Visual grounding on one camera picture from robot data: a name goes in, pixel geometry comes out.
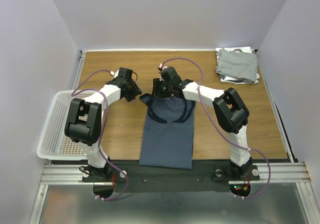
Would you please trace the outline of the blue tank top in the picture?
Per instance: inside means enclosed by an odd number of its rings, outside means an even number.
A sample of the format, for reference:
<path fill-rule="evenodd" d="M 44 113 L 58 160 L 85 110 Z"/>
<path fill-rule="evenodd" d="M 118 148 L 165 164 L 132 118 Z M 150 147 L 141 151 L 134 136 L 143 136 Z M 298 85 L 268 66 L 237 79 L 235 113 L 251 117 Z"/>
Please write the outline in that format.
<path fill-rule="evenodd" d="M 195 107 L 191 100 L 140 96 L 147 106 L 139 165 L 192 169 Z"/>

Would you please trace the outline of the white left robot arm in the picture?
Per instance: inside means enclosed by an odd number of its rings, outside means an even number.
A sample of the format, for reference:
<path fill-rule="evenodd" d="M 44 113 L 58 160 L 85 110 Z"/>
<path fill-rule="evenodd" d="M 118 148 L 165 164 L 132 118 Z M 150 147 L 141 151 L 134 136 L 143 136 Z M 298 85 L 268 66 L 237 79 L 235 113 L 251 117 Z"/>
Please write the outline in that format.
<path fill-rule="evenodd" d="M 101 146 L 109 106 L 122 98 L 130 102 L 142 94 L 132 78 L 136 75 L 133 70 L 121 67 L 108 73 L 113 79 L 101 89 L 94 89 L 92 95 L 80 99 L 76 96 L 85 92 L 84 89 L 76 88 L 72 92 L 64 128 L 64 134 L 78 144 L 87 158 L 87 166 L 79 170 L 85 179 L 92 178 L 94 182 L 104 182 L 112 176 L 113 167 Z"/>

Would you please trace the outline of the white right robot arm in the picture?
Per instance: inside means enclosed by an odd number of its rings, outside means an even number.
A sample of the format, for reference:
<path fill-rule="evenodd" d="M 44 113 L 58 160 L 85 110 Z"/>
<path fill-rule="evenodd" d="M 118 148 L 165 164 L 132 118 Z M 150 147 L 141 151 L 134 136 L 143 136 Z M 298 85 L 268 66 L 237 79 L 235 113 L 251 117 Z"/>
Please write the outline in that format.
<path fill-rule="evenodd" d="M 160 78 L 153 80 L 152 94 L 156 98 L 171 96 L 201 103 L 203 108 L 212 107 L 218 122 L 218 132 L 230 144 L 230 173 L 235 179 L 242 179 L 252 166 L 252 158 L 247 143 L 247 124 L 250 115 L 238 92 L 229 88 L 218 90 L 196 82 L 182 80 L 174 67 L 160 65 Z"/>

